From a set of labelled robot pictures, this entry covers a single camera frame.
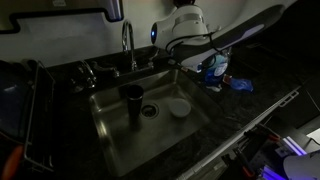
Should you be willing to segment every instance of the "white bowl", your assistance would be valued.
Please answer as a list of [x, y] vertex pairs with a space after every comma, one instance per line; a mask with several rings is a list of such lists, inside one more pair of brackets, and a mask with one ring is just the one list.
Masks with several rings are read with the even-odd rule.
[[190, 111], [190, 103], [182, 98], [175, 98], [169, 101], [169, 109], [175, 117], [186, 117]]

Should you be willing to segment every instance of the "sink drain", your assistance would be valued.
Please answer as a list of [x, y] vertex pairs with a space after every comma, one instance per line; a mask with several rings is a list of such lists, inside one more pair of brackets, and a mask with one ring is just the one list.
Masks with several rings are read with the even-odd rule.
[[154, 118], [159, 114], [159, 108], [156, 104], [146, 104], [141, 109], [141, 115], [146, 118]]

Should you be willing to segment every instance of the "kitchen counter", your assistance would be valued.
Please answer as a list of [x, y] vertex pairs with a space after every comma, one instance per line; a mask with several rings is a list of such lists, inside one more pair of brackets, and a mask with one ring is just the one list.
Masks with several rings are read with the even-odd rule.
[[[236, 91], [223, 85], [222, 91], [216, 93], [204, 86], [203, 73], [187, 72], [186, 74], [220, 106], [223, 112], [221, 117], [121, 178], [112, 177], [108, 173], [91, 116], [89, 97], [94, 92], [113, 87], [117, 83], [121, 84], [129, 77], [114, 80], [100, 76], [101, 81], [95, 89], [85, 89], [72, 94], [68, 92], [66, 82], [59, 84], [59, 79], [67, 78], [70, 71], [66, 71], [66, 67], [51, 68], [50, 71], [58, 81], [53, 127], [55, 179], [175, 179], [179, 177], [299, 86], [300, 82], [296, 74], [287, 70], [284, 67], [285, 63], [279, 65], [276, 59], [263, 54], [252, 57], [250, 53], [243, 53], [244, 51], [247, 49], [234, 49], [227, 74], [234, 78], [252, 80], [254, 91], [251, 93]], [[259, 68], [248, 64], [252, 58], [257, 60], [255, 64], [259, 64]], [[177, 68], [163, 63], [166, 61], [165, 58], [156, 60], [154, 72], [139, 74], [130, 79]]]

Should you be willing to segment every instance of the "blue object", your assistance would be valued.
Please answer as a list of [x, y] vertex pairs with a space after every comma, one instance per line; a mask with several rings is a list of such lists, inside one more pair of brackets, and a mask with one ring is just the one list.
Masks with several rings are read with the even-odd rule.
[[228, 67], [228, 58], [217, 55], [211, 61], [211, 67], [206, 71], [205, 83], [207, 86], [218, 86], [222, 81], [224, 72]]
[[231, 78], [230, 86], [232, 89], [236, 90], [246, 90], [246, 91], [253, 91], [253, 86], [250, 80], [247, 79], [235, 79]]
[[284, 138], [283, 141], [294, 151], [298, 156], [307, 155], [307, 152], [303, 150], [291, 137]]
[[267, 166], [263, 168], [262, 176], [267, 180], [285, 180], [283, 177], [275, 173], [273, 170], [271, 170]]

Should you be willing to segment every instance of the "sink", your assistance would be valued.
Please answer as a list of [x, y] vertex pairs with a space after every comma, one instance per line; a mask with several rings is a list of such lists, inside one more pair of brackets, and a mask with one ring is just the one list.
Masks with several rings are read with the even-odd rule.
[[[126, 87], [144, 89], [139, 119], [129, 121]], [[191, 105], [183, 118], [174, 117], [170, 100]], [[93, 94], [90, 107], [108, 170], [123, 176], [213, 122], [221, 110], [184, 72], [170, 70]]]

